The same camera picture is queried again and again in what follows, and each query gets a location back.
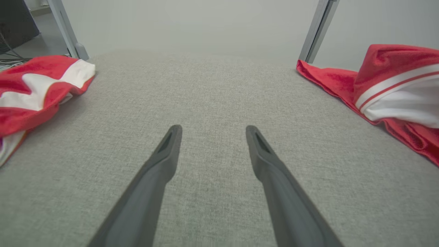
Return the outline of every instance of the gray floor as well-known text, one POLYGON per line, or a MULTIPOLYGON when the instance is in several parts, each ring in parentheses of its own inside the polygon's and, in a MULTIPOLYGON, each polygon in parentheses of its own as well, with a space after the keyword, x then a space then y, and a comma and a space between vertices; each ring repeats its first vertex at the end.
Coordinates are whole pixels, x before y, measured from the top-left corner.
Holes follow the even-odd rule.
MULTIPOLYGON (((15 48, 14 50, 18 54, 25 58, 33 58, 68 53, 67 46, 52 13, 37 16, 34 20, 40 34, 31 41, 15 48)), ((11 56, 1 55, 0 58, 11 58, 11 56)))

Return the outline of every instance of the gray carpet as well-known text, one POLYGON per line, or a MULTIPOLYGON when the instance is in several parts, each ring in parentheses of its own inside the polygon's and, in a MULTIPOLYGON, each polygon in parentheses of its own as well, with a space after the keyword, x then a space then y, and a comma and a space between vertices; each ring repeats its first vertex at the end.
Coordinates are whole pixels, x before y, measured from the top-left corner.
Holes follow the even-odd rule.
POLYGON ((0 246, 86 246, 168 128, 183 127, 155 246, 275 246, 256 125, 346 246, 437 246, 439 169, 294 67, 124 51, 0 168, 0 246))

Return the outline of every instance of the white wall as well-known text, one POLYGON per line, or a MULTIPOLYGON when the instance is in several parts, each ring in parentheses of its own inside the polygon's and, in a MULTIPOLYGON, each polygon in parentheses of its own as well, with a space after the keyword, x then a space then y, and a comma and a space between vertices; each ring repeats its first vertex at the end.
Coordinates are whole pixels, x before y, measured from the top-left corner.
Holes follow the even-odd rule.
POLYGON ((439 49, 439 0, 339 0, 313 65, 358 71, 371 44, 439 49))
POLYGON ((90 56, 201 52, 295 64, 318 0, 63 0, 90 56))
POLYGON ((26 6, 31 10, 41 7, 41 4, 47 3, 47 0, 25 0, 26 6))

